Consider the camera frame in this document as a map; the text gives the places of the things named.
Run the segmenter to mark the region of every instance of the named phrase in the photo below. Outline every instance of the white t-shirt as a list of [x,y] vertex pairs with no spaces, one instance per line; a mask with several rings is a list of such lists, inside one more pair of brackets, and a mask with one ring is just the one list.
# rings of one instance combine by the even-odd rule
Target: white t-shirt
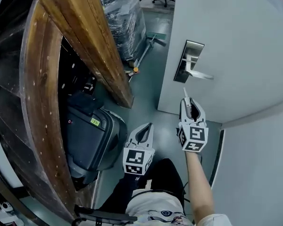
[[[147,189],[138,189],[133,196]],[[167,193],[148,192],[134,197],[128,204],[126,213],[137,217],[133,226],[164,225],[164,226],[192,226],[191,221],[183,214],[179,200]],[[203,218],[198,226],[231,226],[224,214],[212,214]]]

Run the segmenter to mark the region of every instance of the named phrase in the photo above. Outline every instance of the silver door handle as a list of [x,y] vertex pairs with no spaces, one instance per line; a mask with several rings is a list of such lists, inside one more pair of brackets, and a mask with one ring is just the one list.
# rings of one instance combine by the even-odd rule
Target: silver door handle
[[188,60],[185,60],[185,71],[192,77],[200,78],[200,79],[205,79],[205,80],[213,80],[214,77],[212,75],[208,75],[205,73],[201,73],[195,70],[191,69],[191,62]]

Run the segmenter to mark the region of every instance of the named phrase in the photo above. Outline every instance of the green floor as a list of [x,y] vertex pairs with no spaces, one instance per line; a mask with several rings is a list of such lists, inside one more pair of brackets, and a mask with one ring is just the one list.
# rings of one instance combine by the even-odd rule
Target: green floor
[[[106,90],[99,84],[96,87],[95,96],[104,100],[106,109],[117,113],[124,119],[128,126],[129,134],[136,127],[147,122],[152,122],[154,124],[153,147],[156,149],[156,160],[165,157],[170,158],[176,166],[183,183],[185,183],[188,180],[185,156],[179,146],[175,129],[178,126],[178,115],[164,113],[157,110],[165,72],[173,15],[144,12],[144,16],[148,32],[167,34],[165,41],[166,46],[156,43],[154,48],[150,50],[144,58],[140,66],[140,74],[133,77],[130,83],[132,92],[135,96],[132,109],[125,109],[117,106]],[[220,124],[208,122],[208,127],[208,144],[204,148],[202,154],[203,168],[207,178],[209,179],[216,158],[220,135]],[[122,169],[122,157],[123,155],[121,154],[113,168],[103,171],[99,184],[96,208],[103,204],[103,202],[112,193],[119,179],[124,176]],[[25,198],[23,202],[50,226],[69,225],[31,197]],[[192,218],[191,207],[189,204],[185,205],[185,212],[188,214],[189,218]]]

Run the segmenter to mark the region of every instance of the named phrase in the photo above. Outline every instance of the person's arm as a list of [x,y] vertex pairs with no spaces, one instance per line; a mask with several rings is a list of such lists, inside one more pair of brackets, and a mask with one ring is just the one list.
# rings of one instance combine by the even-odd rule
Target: person's arm
[[195,153],[185,153],[189,174],[189,192],[192,211],[196,224],[204,217],[214,214],[214,202],[211,187],[202,165]]

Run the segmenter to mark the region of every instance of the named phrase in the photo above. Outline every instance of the shirt sleeve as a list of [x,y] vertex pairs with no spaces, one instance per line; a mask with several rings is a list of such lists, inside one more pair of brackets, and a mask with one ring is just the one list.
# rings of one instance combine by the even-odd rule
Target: shirt sleeve
[[232,226],[225,214],[211,214],[200,220],[197,226]]

